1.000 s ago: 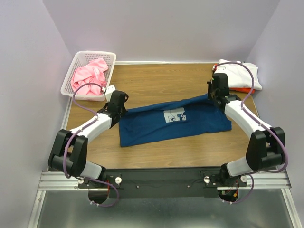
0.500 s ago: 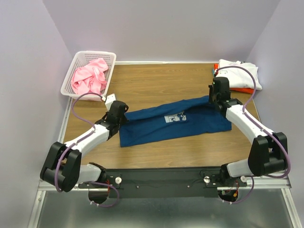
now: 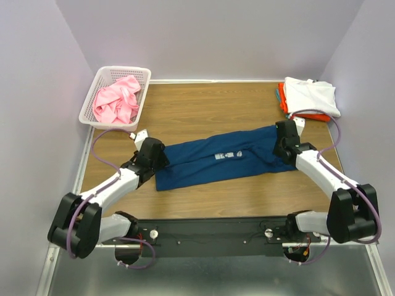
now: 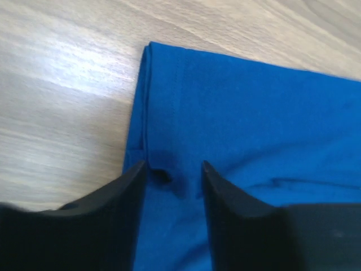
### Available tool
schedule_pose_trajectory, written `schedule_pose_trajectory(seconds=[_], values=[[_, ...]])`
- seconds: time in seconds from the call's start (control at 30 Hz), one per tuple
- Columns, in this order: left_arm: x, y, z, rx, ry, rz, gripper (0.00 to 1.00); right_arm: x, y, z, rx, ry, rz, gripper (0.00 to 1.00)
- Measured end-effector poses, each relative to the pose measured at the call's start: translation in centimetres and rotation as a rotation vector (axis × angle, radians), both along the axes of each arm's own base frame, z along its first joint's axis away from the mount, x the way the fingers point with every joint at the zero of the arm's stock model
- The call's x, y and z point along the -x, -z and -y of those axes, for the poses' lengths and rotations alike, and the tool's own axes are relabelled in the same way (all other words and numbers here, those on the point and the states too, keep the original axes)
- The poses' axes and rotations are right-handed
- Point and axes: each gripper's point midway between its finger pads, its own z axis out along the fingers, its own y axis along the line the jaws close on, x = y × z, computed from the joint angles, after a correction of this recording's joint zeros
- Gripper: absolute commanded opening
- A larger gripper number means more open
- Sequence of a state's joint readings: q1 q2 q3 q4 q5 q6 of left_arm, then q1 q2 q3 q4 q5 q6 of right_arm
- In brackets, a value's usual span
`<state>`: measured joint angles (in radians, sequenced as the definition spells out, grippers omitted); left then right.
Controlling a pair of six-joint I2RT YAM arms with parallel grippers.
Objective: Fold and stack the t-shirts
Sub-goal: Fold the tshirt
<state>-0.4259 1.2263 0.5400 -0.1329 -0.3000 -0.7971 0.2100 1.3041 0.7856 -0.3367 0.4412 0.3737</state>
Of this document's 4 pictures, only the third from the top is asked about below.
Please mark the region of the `dark blue printed t-shirt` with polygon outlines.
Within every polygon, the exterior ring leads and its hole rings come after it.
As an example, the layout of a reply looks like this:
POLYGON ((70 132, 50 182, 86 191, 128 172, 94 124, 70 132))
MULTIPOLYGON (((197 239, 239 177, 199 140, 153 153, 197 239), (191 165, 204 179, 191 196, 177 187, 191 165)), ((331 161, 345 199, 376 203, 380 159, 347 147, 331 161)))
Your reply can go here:
POLYGON ((167 146, 169 165, 156 173, 156 190, 295 170, 273 154, 276 139, 272 125, 167 146))

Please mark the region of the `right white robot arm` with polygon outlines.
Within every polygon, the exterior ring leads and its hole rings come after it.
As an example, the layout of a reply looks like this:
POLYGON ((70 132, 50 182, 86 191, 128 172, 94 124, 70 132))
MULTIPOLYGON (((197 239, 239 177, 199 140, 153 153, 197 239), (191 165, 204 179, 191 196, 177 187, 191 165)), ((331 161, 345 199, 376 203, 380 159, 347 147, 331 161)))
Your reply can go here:
POLYGON ((308 210, 288 215, 285 237, 296 242, 307 232, 316 232, 339 244, 376 242, 382 226, 375 188, 348 178, 326 161, 311 143, 301 142, 295 121, 278 121, 275 127, 273 153, 308 176, 330 200, 327 212, 308 210))

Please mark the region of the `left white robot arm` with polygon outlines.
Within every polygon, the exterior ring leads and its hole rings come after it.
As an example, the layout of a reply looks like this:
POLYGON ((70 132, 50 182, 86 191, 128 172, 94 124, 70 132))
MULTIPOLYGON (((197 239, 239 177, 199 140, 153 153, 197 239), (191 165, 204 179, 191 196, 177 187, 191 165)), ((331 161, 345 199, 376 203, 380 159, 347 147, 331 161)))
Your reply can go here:
POLYGON ((137 146, 134 156, 112 177, 89 191, 63 196, 47 234, 49 242, 72 258, 85 258, 100 242, 117 237, 129 244, 136 239, 132 216, 117 213, 103 218, 102 214, 169 164, 160 140, 148 137, 137 146))

